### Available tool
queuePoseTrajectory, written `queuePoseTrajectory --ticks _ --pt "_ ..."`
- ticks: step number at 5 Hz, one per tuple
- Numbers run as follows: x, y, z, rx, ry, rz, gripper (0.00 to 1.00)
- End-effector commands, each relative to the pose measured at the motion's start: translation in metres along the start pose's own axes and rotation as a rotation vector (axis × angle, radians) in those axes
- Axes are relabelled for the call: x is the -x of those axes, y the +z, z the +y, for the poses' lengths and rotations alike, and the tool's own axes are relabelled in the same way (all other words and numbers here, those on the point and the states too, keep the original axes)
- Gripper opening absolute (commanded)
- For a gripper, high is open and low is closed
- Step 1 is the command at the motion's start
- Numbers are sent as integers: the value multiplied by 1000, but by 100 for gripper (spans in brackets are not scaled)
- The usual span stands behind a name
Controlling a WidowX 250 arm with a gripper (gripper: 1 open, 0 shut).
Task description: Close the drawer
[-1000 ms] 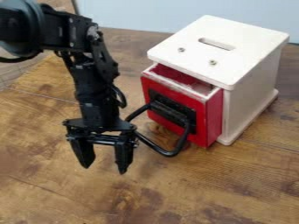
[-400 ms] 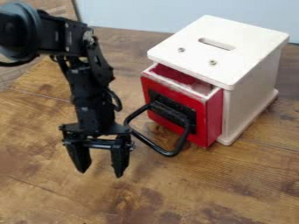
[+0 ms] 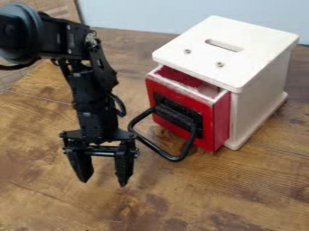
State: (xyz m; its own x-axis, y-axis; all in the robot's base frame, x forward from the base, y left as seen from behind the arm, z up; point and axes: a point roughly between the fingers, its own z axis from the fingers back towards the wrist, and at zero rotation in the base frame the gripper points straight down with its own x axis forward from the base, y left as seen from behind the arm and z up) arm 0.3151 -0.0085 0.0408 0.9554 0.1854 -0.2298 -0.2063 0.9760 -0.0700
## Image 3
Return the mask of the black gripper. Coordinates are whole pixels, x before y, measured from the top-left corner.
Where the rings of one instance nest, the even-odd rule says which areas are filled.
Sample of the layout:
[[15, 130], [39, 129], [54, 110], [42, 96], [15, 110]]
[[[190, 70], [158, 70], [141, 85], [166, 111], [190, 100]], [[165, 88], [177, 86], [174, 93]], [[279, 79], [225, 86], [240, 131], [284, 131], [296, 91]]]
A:
[[134, 173], [134, 159], [140, 154], [136, 135], [118, 128], [118, 116], [101, 117], [78, 113], [81, 129], [61, 133], [65, 154], [82, 182], [93, 176], [93, 157], [115, 157], [118, 183], [125, 187]]

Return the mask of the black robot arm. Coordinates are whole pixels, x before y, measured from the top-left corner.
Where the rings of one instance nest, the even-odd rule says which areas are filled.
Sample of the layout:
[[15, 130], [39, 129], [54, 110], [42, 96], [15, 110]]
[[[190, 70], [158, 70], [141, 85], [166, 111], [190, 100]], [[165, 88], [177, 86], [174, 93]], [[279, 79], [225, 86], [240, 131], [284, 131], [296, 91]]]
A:
[[115, 160], [118, 183], [126, 186], [140, 154], [136, 135], [118, 128], [126, 107], [113, 88], [118, 73], [110, 66], [102, 41], [89, 25], [51, 17], [22, 3], [0, 6], [0, 70], [23, 69], [41, 59], [61, 68], [73, 94], [81, 128], [59, 134], [65, 154], [81, 181], [94, 173], [93, 157]]

